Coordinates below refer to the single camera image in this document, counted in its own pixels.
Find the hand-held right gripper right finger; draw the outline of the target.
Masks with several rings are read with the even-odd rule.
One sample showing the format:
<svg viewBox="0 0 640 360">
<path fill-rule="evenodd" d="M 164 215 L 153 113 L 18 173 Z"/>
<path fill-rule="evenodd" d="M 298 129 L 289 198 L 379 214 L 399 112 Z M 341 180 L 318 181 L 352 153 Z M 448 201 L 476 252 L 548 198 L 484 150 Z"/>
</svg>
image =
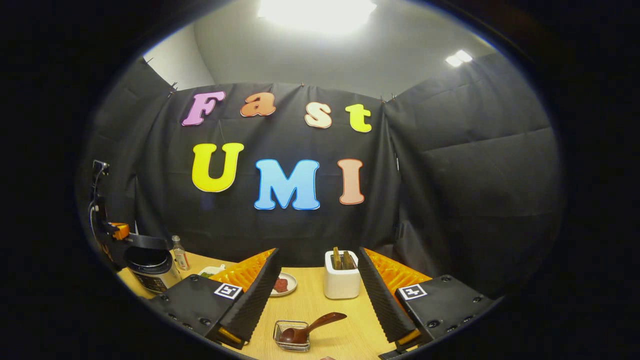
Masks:
<svg viewBox="0 0 640 360">
<path fill-rule="evenodd" d="M 358 271 L 375 316 L 398 359 L 414 348 L 443 342 L 491 312 L 503 301 L 481 294 L 452 275 L 434 278 L 366 248 Z"/>
</svg>

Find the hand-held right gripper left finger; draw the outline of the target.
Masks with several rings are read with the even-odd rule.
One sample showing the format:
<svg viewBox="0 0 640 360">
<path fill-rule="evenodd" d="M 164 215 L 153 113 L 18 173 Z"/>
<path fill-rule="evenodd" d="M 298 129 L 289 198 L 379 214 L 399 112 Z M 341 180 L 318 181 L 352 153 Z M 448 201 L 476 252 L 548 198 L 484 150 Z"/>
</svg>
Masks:
<svg viewBox="0 0 640 360">
<path fill-rule="evenodd" d="M 217 275 L 186 276 L 149 305 L 176 325 L 240 350 L 258 326 L 281 268 L 281 254 L 273 248 Z"/>
</svg>

